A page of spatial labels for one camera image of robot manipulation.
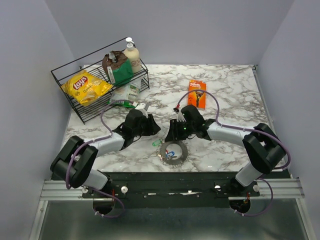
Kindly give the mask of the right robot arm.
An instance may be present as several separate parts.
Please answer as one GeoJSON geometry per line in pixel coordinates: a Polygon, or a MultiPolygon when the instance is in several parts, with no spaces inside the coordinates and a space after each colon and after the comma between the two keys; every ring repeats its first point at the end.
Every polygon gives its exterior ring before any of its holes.
{"type": "Polygon", "coordinates": [[[178,118],[170,120],[164,141],[183,141],[190,135],[245,148],[249,163],[233,177],[230,183],[230,191],[236,196],[243,195],[253,181],[274,170],[286,154],[278,137],[268,125],[260,123],[253,128],[228,127],[219,124],[217,118],[204,119],[193,105],[183,107],[178,111],[178,118]]]}

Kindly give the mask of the green key tag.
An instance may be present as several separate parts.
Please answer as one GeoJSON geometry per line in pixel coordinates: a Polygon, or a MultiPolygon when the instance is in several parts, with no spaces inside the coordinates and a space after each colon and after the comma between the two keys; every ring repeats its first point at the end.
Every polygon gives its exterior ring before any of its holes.
{"type": "Polygon", "coordinates": [[[161,140],[161,139],[158,139],[158,140],[156,140],[156,141],[154,141],[154,142],[152,143],[152,146],[156,147],[156,146],[161,145],[161,144],[162,144],[162,140],[161,140]]]}

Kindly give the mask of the blue key tag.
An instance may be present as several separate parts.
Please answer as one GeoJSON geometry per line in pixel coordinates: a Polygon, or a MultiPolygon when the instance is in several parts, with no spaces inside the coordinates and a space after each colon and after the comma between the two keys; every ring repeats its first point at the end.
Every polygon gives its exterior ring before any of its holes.
{"type": "Polygon", "coordinates": [[[175,155],[174,151],[166,151],[166,157],[173,157],[175,155]]]}

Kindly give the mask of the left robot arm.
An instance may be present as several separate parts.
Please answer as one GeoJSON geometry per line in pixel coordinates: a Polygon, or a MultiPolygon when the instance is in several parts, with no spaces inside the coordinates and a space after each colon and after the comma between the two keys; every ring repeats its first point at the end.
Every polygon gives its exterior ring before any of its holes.
{"type": "Polygon", "coordinates": [[[117,152],[130,146],[136,137],[154,136],[161,130],[152,114],[144,109],[132,109],[123,123],[109,135],[84,140],[72,136],[53,160],[51,172],[63,179],[68,188],[85,186],[101,198],[111,191],[109,178],[104,173],[94,170],[96,158],[110,152],[117,152]]]}

